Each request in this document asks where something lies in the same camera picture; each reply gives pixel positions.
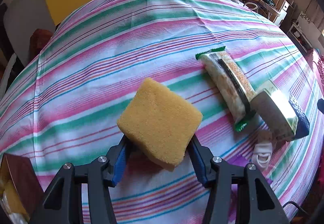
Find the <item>snack bar wrapper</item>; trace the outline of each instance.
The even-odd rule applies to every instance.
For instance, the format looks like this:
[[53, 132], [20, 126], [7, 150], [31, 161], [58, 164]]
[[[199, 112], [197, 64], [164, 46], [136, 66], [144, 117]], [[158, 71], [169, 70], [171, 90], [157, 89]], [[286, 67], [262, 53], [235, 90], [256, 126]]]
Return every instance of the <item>snack bar wrapper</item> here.
[[255, 114], [249, 103], [254, 96], [250, 82], [224, 46], [196, 54], [196, 59], [204, 64], [223, 96], [233, 115], [235, 130], [241, 131]]

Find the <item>cardboard box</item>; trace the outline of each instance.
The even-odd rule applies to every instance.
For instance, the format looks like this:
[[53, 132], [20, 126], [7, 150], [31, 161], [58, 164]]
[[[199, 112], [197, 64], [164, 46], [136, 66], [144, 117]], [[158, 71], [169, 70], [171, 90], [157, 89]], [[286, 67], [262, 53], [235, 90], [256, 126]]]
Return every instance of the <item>cardboard box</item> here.
[[268, 125], [276, 140], [295, 139], [298, 117], [288, 99], [271, 80], [256, 90], [250, 105]]
[[8, 193], [6, 196], [16, 211], [14, 213], [23, 215], [29, 221], [44, 195], [29, 158], [6, 153], [2, 157], [0, 165], [0, 220], [4, 224], [12, 224], [2, 202], [4, 191]]

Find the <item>green stripe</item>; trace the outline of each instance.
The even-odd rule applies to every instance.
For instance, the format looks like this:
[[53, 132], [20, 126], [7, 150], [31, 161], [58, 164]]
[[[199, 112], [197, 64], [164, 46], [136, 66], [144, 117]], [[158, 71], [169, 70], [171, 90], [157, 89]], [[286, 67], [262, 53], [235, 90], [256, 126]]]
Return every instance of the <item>green stripe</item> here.
[[254, 89], [257, 89], [260, 87], [265, 81], [268, 79], [273, 79], [276, 75], [279, 73], [282, 73], [288, 66], [291, 66], [295, 63], [294, 58], [285, 59], [283, 62], [278, 62], [275, 68], [271, 69], [270, 71], [267, 71], [267, 75], [258, 76], [257, 79], [251, 80], [251, 85]]
[[[28, 75], [30, 75], [32, 72], [34, 72], [35, 70], [37, 70], [37, 65], [38, 65], [38, 60], [36, 60], [35, 62], [33, 62], [30, 66], [28, 66], [26, 69], [24, 69], [22, 72], [20, 72], [20, 74], [15, 78], [15, 80], [11, 83], [8, 91], [10, 90], [10, 88], [16, 86], [16, 84], [21, 81], [22, 79], [25, 79]], [[31, 75], [30, 78], [32, 78], [33, 76], [36, 76], [36, 72]]]
[[[278, 48], [278, 49], [275, 49], [275, 50], [269, 50], [269, 51], [262, 51], [262, 56], [263, 57], [270, 57], [270, 56], [272, 56], [272, 55], [275, 55], [275, 54], [277, 54], [277, 52], [280, 52], [281, 50], [284, 50], [285, 48]], [[245, 59], [243, 59], [243, 60], [241, 60], [241, 61], [237, 61], [236, 63], [238, 64], [238, 66], [239, 67], [241, 67], [242, 69], [244, 68], [244, 67], [247, 67], [248, 65], [250, 65], [250, 64], [252, 64], [253, 62], [256, 62], [256, 61], [258, 61], [258, 55], [259, 55], [260, 53], [256, 53], [256, 54], [252, 54], [252, 55], [249, 55], [247, 58], [245, 58]], [[27, 83], [20, 91], [19, 91], [19, 93], [18, 93], [18, 95], [20, 94], [20, 93], [22, 93], [25, 89], [27, 89], [32, 83], [34, 82], [34, 80], [32, 80], [31, 82], [29, 82], [29, 83]], [[253, 82], [252, 82], [252, 87], [254, 88], [254, 89], [256, 89], [257, 88], [257, 86], [255, 86], [255, 85], [253, 85]], [[2, 115], [3, 113], [4, 113], [4, 110], [8, 107], [8, 105], [9, 105], [10, 103], [8, 103], [7, 104], [7, 106], [6, 107], [4, 107], [3, 108], [3, 110], [2, 110], [2, 112], [0, 113], [0, 115]]]
[[[33, 83], [35, 83], [35, 80], [32, 79], [31, 81], [29, 81], [28, 83], [25, 84], [25, 86], [19, 90], [19, 92], [17, 93], [17, 95], [21, 94], [26, 88], [28, 88], [30, 85], [32, 85]], [[9, 104], [11, 103], [12, 101], [8, 101], [8, 103], [6, 104], [6, 106], [2, 107], [2, 111], [0, 112], [0, 116], [2, 116], [2, 114], [4, 114], [4, 112], [7, 110]]]
[[67, 38], [69, 38], [70, 36], [74, 35], [75, 33], [79, 32], [81, 29], [86, 28], [94, 23], [96, 23], [97, 21], [100, 21], [101, 19], [107, 17], [107, 16], [111, 16], [115, 13], [118, 13], [122, 10], [128, 9], [130, 10], [130, 8], [132, 7], [136, 7], [136, 6], [140, 6], [140, 5], [147, 5], [147, 3], [149, 2], [165, 2], [165, 3], [169, 3], [171, 1], [174, 1], [175, 3], [179, 3], [180, 2], [184, 2], [187, 3], [189, 5], [203, 5], [207, 8], [210, 9], [215, 9], [215, 8], [221, 8], [222, 10], [227, 10], [227, 11], [235, 11], [236, 14], [241, 14], [241, 15], [251, 15], [251, 12], [248, 11], [244, 11], [238, 8], [234, 8], [234, 7], [228, 7], [226, 5], [223, 4], [219, 4], [219, 3], [208, 3], [208, 2], [203, 2], [203, 1], [195, 1], [195, 0], [131, 0], [128, 1], [127, 3], [123, 3], [123, 4], [119, 4], [117, 6], [111, 7], [109, 9], [103, 10], [98, 14], [95, 14], [92, 17], [87, 18], [85, 21], [81, 22], [80, 24], [75, 25], [74, 27], [72, 27], [71, 29], [69, 29], [67, 32], [65, 32], [63, 35], [61, 35], [57, 40], [55, 40], [47, 49], [46, 51], [44, 51], [44, 53], [41, 55], [41, 58], [45, 57], [45, 55], [48, 52], [51, 52], [53, 50], [53, 48], [57, 45], [59, 45], [60, 43], [62, 43], [64, 40], [66, 40]]
[[[308, 117], [310, 117], [311, 115], [311, 111], [312, 108], [315, 104], [315, 97], [313, 96], [313, 94], [310, 94], [310, 100], [309, 103], [307, 105], [307, 109], [306, 109], [306, 115]], [[312, 121], [310, 121], [310, 132], [313, 133], [313, 130], [315, 128], [315, 123], [316, 123], [316, 114], [313, 115], [313, 119]], [[302, 150], [301, 152], [298, 154], [296, 161], [294, 162], [295, 167], [289, 169], [289, 177], [285, 180], [286, 185], [282, 186], [280, 189], [276, 190], [276, 196], [279, 197], [285, 190], [286, 186], [288, 185], [288, 183], [292, 180], [292, 178], [294, 177], [294, 175], [297, 172], [297, 169], [301, 163], [302, 158], [305, 155], [305, 152], [307, 151], [307, 147], [308, 144], [311, 140], [311, 136], [305, 137], [306, 141], [303, 143], [302, 146]], [[282, 173], [282, 170], [284, 168], [286, 168], [287, 163], [289, 163], [290, 158], [295, 154], [295, 151], [297, 150], [298, 146], [300, 145], [300, 141], [302, 141], [303, 139], [298, 139], [295, 141], [292, 141], [288, 147], [288, 150], [286, 152], [286, 154], [281, 158], [279, 164], [276, 166], [276, 169], [272, 172], [272, 174], [270, 175], [270, 179], [275, 180], [277, 177], [281, 176], [280, 174]]]
[[61, 63], [62, 61], [67, 60], [68, 58], [72, 57], [74, 54], [79, 53], [81, 50], [88, 49], [90, 46], [94, 45], [95, 43], [99, 43], [102, 40], [109, 39], [110, 37], [117, 35], [121, 32], [125, 32], [134, 27], [138, 27], [140, 25], [144, 25], [152, 21], [163, 21], [164, 19], [175, 19], [175, 18], [190, 18], [190, 17], [195, 18], [197, 17], [197, 14], [200, 18], [206, 18], [206, 19], [223, 19], [223, 20], [233, 19], [233, 16], [205, 15], [200, 11], [194, 11], [194, 10], [176, 12], [176, 13], [170, 13], [169, 11], [166, 11], [163, 13], [156, 13], [153, 15], [144, 14], [143, 18], [137, 20], [135, 19], [129, 20], [126, 24], [122, 26], [116, 27], [104, 33], [100, 33], [96, 37], [91, 38], [88, 41], [83, 41], [80, 45], [77, 45], [75, 48], [70, 49], [69, 51], [65, 51], [62, 57], [55, 57], [55, 60], [50, 61], [43, 68], [41, 68], [37, 76], [38, 77], [41, 76], [44, 72], [55, 67], [57, 64]]
[[[294, 60], [287, 61], [286, 64], [283, 65], [283, 67], [287, 67], [291, 63], [294, 63]], [[278, 73], [279, 73], [278, 69], [277, 68], [274, 69], [273, 75], [276, 75]], [[183, 90], [184, 84], [186, 86], [191, 86], [193, 84], [198, 84], [199, 82], [206, 81], [207, 79], [210, 79], [210, 78], [208, 77], [208, 75], [206, 73], [203, 73], [203, 74], [200, 74], [200, 75], [197, 75], [194, 77], [180, 80], [176, 83], [170, 84], [168, 87], [172, 91], [179, 91], [179, 90]], [[261, 85], [265, 80], [266, 80], [266, 78], [260, 77], [256, 80], [255, 84]], [[86, 126], [89, 122], [92, 122], [93, 120], [107, 119], [107, 117], [111, 116], [111, 115], [117, 116], [118, 114], [121, 114], [124, 111], [124, 109], [126, 108], [126, 106], [128, 105], [129, 102], [130, 102], [130, 99], [120, 102], [116, 105], [107, 107], [106, 109], [99, 110], [99, 111], [97, 111], [93, 114], [90, 114], [88, 116], [81, 117], [77, 120], [73, 120], [73, 121], [69, 121], [64, 124], [59, 124], [59, 125], [53, 126], [49, 130], [45, 131], [43, 134], [39, 135], [37, 137], [37, 139], [35, 137], [34, 141], [36, 144], [41, 144], [44, 141], [46, 141], [48, 138], [53, 137], [53, 135], [55, 135], [56, 133], [58, 133], [62, 130], [64, 130], [64, 131], [73, 130], [76, 127], [80, 128], [81, 126]], [[205, 119], [208, 119], [214, 115], [217, 115], [219, 112], [223, 111], [225, 108], [226, 108], [226, 105], [224, 103], [219, 103], [219, 105], [213, 105], [213, 106], [210, 106], [210, 108], [203, 109], [203, 110], [201, 110], [201, 112], [203, 114], [203, 119], [205, 120]], [[17, 151], [20, 148], [22, 148], [28, 144], [33, 144], [32, 138], [18, 143], [17, 145], [8, 149], [7, 152]], [[105, 153], [108, 148], [109, 148], [109, 146], [105, 146], [105, 147], [103, 147], [102, 150], [96, 150], [94, 153], [88, 154], [87, 157], [96, 158], [98, 156], [98, 154]], [[92, 160], [88, 160], [85, 162], [84, 159], [82, 159], [82, 161], [76, 162], [76, 165], [89, 163], [91, 161]], [[36, 171], [48, 171], [48, 170], [53, 170], [53, 169], [59, 169], [60, 166], [64, 162], [66, 162], [66, 158], [64, 160], [62, 159], [59, 161], [55, 161], [54, 163], [46, 163], [46, 164], [41, 164], [41, 165], [38, 164], [37, 168], [35, 168], [35, 170]]]
[[57, 30], [56, 31], [59, 31], [62, 26], [72, 17], [74, 16], [78, 11], [80, 11], [83, 7], [85, 7], [88, 3], [80, 6], [79, 8], [75, 9], [72, 13], [70, 13], [61, 23], [60, 25], [58, 26]]
[[[311, 114], [310, 112], [311, 112], [311, 109], [312, 109], [312, 107], [314, 106], [314, 104], [315, 104], [315, 97], [314, 97], [313, 94], [311, 93], [311, 100], [310, 100], [310, 102], [309, 102], [309, 104], [308, 104], [308, 106], [307, 106], [307, 111], [306, 111], [306, 113], [308, 114], [308, 115], [307, 115], [308, 117], [309, 117], [309, 115]], [[315, 123], [316, 123], [316, 108], [315, 108], [315, 113], [314, 113], [314, 115], [313, 115], [313, 120], [311, 121], [311, 126], [310, 126], [310, 132], [312, 132], [312, 133], [313, 133], [313, 131], [314, 131], [314, 129], [315, 129]], [[279, 197], [279, 196], [280, 196], [280, 195], [285, 191], [285, 189], [286, 189], [288, 183], [291, 182], [292, 178], [296, 175], [296, 172], [297, 172], [297, 170], [298, 170], [298, 167], [299, 167], [299, 165], [301, 164], [302, 159], [303, 159], [303, 157], [304, 157], [304, 155], [305, 155], [305, 153], [306, 153], [306, 151], [307, 151], [307, 149], [308, 149], [308, 145], [309, 145], [309, 142], [310, 142], [311, 139], [312, 139], [312, 136], [308, 136], [308, 137], [306, 137], [305, 139], [306, 139], [306, 141], [304, 142], [304, 144], [303, 144], [303, 146], [302, 146], [302, 151], [298, 154], [297, 159], [296, 159], [296, 161], [294, 162], [294, 165], [296, 165], [296, 166], [295, 166], [294, 168], [291, 168], [291, 169], [289, 170], [289, 177], [285, 180], [286, 185], [283, 185], [283, 186], [281, 186], [280, 189], [276, 190], [276, 196], [277, 196], [277, 197]], [[297, 149], [297, 145], [300, 143], [300, 141], [302, 141], [302, 139], [292, 141], [292, 143], [291, 143], [290, 146], [289, 146], [289, 149], [290, 149], [290, 148]], [[293, 151], [288, 150], [288, 152], [285, 154], [285, 156], [284, 156], [284, 157], [282, 158], [282, 160], [280, 161], [280, 163], [279, 163], [279, 165], [278, 165], [279, 168], [277, 167], [276, 170], [278, 171], [278, 170], [280, 170], [280, 168], [282, 169], [283, 166], [286, 165], [287, 162], [289, 162], [289, 157], [292, 156], [293, 154], [294, 154]], [[274, 177], [277, 177], [277, 176], [278, 176], [278, 172], [273, 173], [273, 174], [271, 175], [271, 177], [273, 177], [273, 176], [274, 176]]]
[[270, 61], [271, 56], [274, 56], [277, 54], [280, 54], [280, 56], [282, 56], [285, 54], [285, 52], [287, 52], [286, 47], [281, 47], [281, 48], [271, 49], [271, 50], [266, 50], [266, 51], [259, 51], [257, 53], [258, 57], [244, 58], [243, 60], [239, 61], [238, 65], [241, 69], [245, 69], [246, 67], [250, 66], [254, 62], [263, 63], [263, 61], [260, 61], [260, 58], [263, 58], [263, 59], [266, 58], [267, 61]]

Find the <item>blue gripper pad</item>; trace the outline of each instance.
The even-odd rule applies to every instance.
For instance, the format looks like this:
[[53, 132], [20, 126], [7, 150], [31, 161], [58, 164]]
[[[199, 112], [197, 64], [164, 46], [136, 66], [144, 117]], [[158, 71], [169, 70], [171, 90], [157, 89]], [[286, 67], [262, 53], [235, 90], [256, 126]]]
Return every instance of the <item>blue gripper pad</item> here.
[[195, 144], [190, 143], [191, 146], [188, 146], [187, 149], [189, 152], [189, 156], [191, 159], [191, 163], [193, 166], [193, 169], [195, 170], [196, 177], [200, 183], [202, 183], [203, 186], [205, 186], [208, 182], [207, 176], [206, 176], [206, 167], [203, 162], [202, 157], [200, 156], [198, 149]]
[[309, 135], [309, 121], [307, 116], [302, 111], [295, 97], [291, 94], [289, 96], [289, 103], [298, 117], [295, 139], [303, 138]]
[[113, 184], [113, 187], [115, 187], [118, 182], [121, 180], [123, 173], [126, 168], [126, 145], [122, 147], [120, 150], [119, 156], [116, 160], [115, 166], [114, 166], [114, 176], [111, 179], [111, 183]]

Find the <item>yellow sponge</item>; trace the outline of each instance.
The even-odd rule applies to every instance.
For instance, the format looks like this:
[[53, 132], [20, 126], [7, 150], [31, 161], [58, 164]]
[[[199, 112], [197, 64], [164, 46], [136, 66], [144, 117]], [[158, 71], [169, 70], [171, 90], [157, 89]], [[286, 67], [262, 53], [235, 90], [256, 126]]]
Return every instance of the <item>yellow sponge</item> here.
[[117, 125], [152, 162], [172, 171], [183, 160], [202, 117], [191, 103], [146, 78]]

